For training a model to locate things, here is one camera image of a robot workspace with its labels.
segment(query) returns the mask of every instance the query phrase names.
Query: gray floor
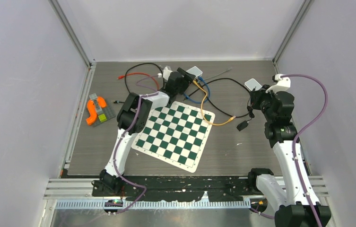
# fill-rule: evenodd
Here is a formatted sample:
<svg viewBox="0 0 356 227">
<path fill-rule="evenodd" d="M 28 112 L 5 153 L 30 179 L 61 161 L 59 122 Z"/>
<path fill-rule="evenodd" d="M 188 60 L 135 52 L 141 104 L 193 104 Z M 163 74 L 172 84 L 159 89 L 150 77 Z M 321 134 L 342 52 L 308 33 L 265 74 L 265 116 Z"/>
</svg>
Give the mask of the gray floor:
<svg viewBox="0 0 356 227">
<path fill-rule="evenodd" d="M 97 93 L 106 100 L 124 101 L 128 92 L 123 80 L 117 80 L 119 75 L 137 62 L 101 62 L 97 64 L 90 94 Z M 197 66 L 203 71 L 203 78 L 214 76 L 229 67 L 233 69 L 218 78 L 229 77 L 240 83 L 255 78 L 262 85 L 271 84 L 271 78 L 275 74 L 271 61 L 182 61 L 182 62 L 157 62 L 162 66 L 169 65 L 173 70 L 181 67 L 185 70 Z M 156 75 L 154 66 L 140 66 L 133 71 L 140 71 Z M 147 88 L 135 86 L 135 82 L 144 76 L 132 75 L 128 77 L 128 85 L 132 92 L 137 94 L 151 93 Z M 144 81 L 145 85 L 155 87 L 151 79 Z M 246 105 L 249 94 L 232 81 L 222 80 L 209 85 L 211 100 L 224 111 L 233 115 L 242 115 L 247 112 Z M 188 89 L 188 93 L 195 90 L 195 86 Z M 203 94 L 198 92 L 193 99 L 200 101 Z M 199 107 L 200 105 L 185 101 L 186 104 Z M 121 104 L 111 104 L 116 112 Z M 221 123 L 228 119 L 218 112 L 209 103 L 205 104 L 205 110 L 214 112 L 214 123 Z M 264 136 L 264 116 L 255 112 L 256 118 L 249 126 L 239 132 L 237 124 L 244 119 L 235 119 L 224 126 L 213 126 L 207 140 L 199 167 L 195 173 L 189 173 L 156 158 L 141 152 L 131 150 L 126 163 L 127 175 L 246 175 L 251 168 L 270 168 L 276 175 L 281 175 L 278 161 L 269 147 Z M 95 128 L 88 126 L 85 113 L 80 125 L 78 138 L 69 167 L 70 175 L 97 175 L 105 167 L 111 156 L 116 140 L 117 122 L 115 119 L 105 122 Z"/>
</svg>

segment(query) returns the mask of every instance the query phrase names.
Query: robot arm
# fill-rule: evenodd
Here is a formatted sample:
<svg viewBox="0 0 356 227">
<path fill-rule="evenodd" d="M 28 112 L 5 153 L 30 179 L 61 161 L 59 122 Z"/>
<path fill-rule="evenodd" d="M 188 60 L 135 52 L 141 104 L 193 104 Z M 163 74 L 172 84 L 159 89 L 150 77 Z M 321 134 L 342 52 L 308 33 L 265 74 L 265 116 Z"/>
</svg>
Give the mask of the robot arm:
<svg viewBox="0 0 356 227">
<path fill-rule="evenodd" d="M 290 88 L 290 79 L 277 74 L 273 80 L 277 84 L 264 85 L 260 90 L 251 92 L 251 108 L 261 110 L 267 120 L 264 133 L 278 158 L 286 191 L 270 175 L 271 171 L 256 173 L 252 170 L 249 179 L 253 180 L 255 188 L 268 199 L 266 212 L 275 214 L 277 227 L 316 226 L 311 206 L 317 211 L 321 224 L 326 226 L 331 212 L 328 206 L 320 205 L 311 187 L 303 165 L 299 141 L 296 141 L 293 151 L 297 131 L 290 122 L 295 99 L 286 92 Z"/>
<path fill-rule="evenodd" d="M 178 94 L 185 92 L 195 79 L 195 76 L 181 68 L 178 68 L 177 71 L 171 71 L 166 67 L 163 72 L 163 78 L 167 82 L 156 93 L 145 95 L 146 97 L 130 93 L 126 98 L 117 115 L 118 136 L 113 152 L 104 170 L 100 173 L 100 179 L 93 181 L 94 188 L 101 191 L 107 190 L 112 194 L 118 194 L 121 191 L 122 180 L 119 176 L 125 172 L 125 163 L 132 143 L 137 134 L 146 126 L 150 111 L 172 104 Z M 137 112 L 139 113 L 136 121 L 133 122 Z"/>
</svg>

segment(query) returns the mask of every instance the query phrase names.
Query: chess mat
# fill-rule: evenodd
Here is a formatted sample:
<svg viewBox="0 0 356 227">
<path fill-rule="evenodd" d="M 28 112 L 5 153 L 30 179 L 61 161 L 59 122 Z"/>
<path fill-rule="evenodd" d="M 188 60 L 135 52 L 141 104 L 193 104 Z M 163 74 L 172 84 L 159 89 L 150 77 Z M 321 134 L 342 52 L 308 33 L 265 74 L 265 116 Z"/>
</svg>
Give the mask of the chess mat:
<svg viewBox="0 0 356 227">
<path fill-rule="evenodd" d="M 209 122 L 214 122 L 214 113 L 203 112 Z M 194 173 L 211 127 L 203 120 L 199 108 L 173 102 L 169 108 L 160 107 L 150 112 L 132 148 Z"/>
</svg>

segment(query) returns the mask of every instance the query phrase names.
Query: metal floor panel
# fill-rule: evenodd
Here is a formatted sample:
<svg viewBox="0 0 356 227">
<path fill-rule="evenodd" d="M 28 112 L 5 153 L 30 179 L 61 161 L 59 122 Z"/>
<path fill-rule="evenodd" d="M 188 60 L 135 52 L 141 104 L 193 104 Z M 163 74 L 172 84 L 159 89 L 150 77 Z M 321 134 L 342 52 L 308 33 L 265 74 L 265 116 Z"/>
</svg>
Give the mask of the metal floor panel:
<svg viewBox="0 0 356 227">
<path fill-rule="evenodd" d="M 129 210 L 106 215 L 103 210 L 56 210 L 52 227 L 274 227 L 274 220 L 249 209 Z"/>
<path fill-rule="evenodd" d="M 275 74 L 272 61 L 182 61 L 182 62 L 156 62 L 162 66 L 169 65 L 173 70 L 181 67 L 185 70 L 197 66 L 203 71 L 203 78 L 211 77 L 233 69 L 217 78 L 233 78 L 240 83 L 255 78 L 261 84 L 271 84 Z M 119 75 L 138 62 L 100 62 L 96 65 L 93 81 L 89 94 L 96 93 L 108 100 L 116 112 L 122 104 L 111 104 L 110 100 L 124 101 L 128 92 L 123 79 L 117 80 Z M 159 71 L 152 65 L 140 66 L 134 71 L 141 71 L 156 75 Z M 137 94 L 151 93 L 151 90 L 135 86 L 135 82 L 144 78 L 142 75 L 132 75 L 127 78 L 129 88 Z M 153 80 L 143 81 L 144 85 L 155 87 Z M 247 112 L 246 105 L 249 94 L 239 85 L 232 81 L 222 80 L 211 83 L 212 102 L 220 109 L 234 115 L 242 115 Z M 191 86 L 187 93 L 194 91 Z M 193 95 L 193 99 L 201 101 L 201 92 Z M 190 101 L 184 103 L 200 107 Z M 214 123 L 221 123 L 228 119 L 227 116 L 218 112 L 209 103 L 205 103 L 204 109 L 214 112 Z M 281 175 L 278 160 L 269 142 L 264 136 L 264 116 L 254 112 L 256 118 L 249 126 L 239 132 L 237 124 L 248 118 L 235 119 L 224 126 L 213 126 L 206 143 L 199 167 L 195 173 L 189 173 L 168 163 L 150 157 L 141 152 L 131 150 L 126 163 L 126 175 L 246 175 L 251 168 L 270 168 L 275 175 Z M 69 166 L 69 175 L 97 175 L 105 167 L 111 156 L 116 140 L 117 122 L 115 119 L 105 122 L 95 128 L 86 124 L 88 113 L 85 112 L 79 128 L 78 137 Z"/>
</svg>

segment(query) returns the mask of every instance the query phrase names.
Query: white wall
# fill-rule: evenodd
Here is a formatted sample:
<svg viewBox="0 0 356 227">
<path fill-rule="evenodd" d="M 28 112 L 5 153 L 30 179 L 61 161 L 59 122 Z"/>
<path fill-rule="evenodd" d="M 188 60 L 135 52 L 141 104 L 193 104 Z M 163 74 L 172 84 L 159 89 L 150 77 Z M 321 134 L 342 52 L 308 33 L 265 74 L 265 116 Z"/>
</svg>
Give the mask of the white wall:
<svg viewBox="0 0 356 227">
<path fill-rule="evenodd" d="M 272 59 L 303 0 L 60 0 L 96 61 Z"/>
<path fill-rule="evenodd" d="M 356 1 L 315 1 L 278 62 L 282 73 L 303 73 L 327 87 L 323 117 L 301 137 L 312 170 L 324 177 L 338 226 L 356 226 Z M 293 79 L 295 119 L 304 126 L 320 111 L 313 82 Z"/>
<path fill-rule="evenodd" d="M 0 1 L 0 227 L 38 224 L 85 73 L 48 1 Z"/>
</svg>

